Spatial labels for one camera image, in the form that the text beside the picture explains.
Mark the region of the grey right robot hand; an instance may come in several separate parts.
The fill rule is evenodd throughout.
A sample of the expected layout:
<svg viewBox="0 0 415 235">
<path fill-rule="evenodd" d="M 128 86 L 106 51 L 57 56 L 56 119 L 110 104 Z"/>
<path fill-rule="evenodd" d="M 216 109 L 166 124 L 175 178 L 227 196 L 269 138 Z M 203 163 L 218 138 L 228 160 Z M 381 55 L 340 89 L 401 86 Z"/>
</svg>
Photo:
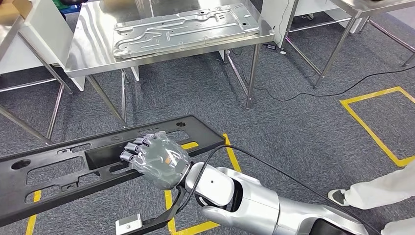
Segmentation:
<svg viewBox="0 0 415 235">
<path fill-rule="evenodd" d="M 189 154 L 165 131 L 128 142 L 119 157 L 162 190 L 179 185 L 190 168 Z"/>
</svg>

